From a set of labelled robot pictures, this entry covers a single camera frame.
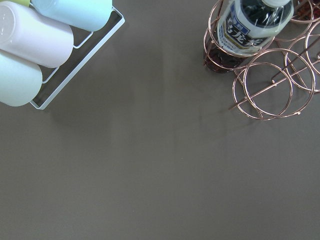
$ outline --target rose gold wire holder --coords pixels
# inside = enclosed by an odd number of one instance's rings
[[[226,52],[215,38],[222,9],[228,2],[218,0],[213,6],[203,46],[204,65],[209,61],[222,69],[232,71],[235,75],[232,85],[234,104],[229,110],[238,108],[247,117],[263,121],[300,115],[313,96],[320,93],[316,86],[320,80],[320,17],[315,15],[315,12],[318,13],[320,10],[320,2],[295,0],[294,16],[288,26],[291,25],[293,29],[299,28],[300,31],[295,30],[294,35],[279,34],[252,55],[246,63],[236,68],[227,68],[215,62],[209,53],[214,47],[228,55],[243,57]],[[259,74],[265,78],[262,83],[257,81],[261,78]],[[281,90],[277,92],[281,95],[280,100],[272,102],[272,91],[280,87]],[[267,102],[272,104],[265,109],[263,106]]]

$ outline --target gray table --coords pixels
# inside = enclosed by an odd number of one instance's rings
[[[126,18],[39,111],[0,105],[1,240],[318,240],[319,96],[257,121],[203,65],[214,1]]]

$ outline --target bottle holder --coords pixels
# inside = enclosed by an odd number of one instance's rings
[[[320,93],[316,84],[320,79],[320,17],[315,14],[320,10],[320,3],[295,1],[294,16],[273,41],[254,54],[249,62],[237,68],[225,68],[209,56],[212,47],[225,52],[214,38],[224,2],[219,0],[210,12],[203,45],[204,64],[209,60],[235,74],[234,105],[229,109],[237,107],[247,117],[265,121],[300,115],[313,96]]]
[[[91,57],[125,23],[124,16],[114,7],[106,25],[95,32],[71,27],[74,34],[73,51],[69,59],[57,68],[40,66],[43,74],[42,87],[30,102],[38,110],[44,110],[67,83],[80,71]]]

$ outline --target white bottle cap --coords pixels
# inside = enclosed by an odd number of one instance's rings
[[[291,0],[262,0],[262,2],[270,7],[278,8],[286,5]]]

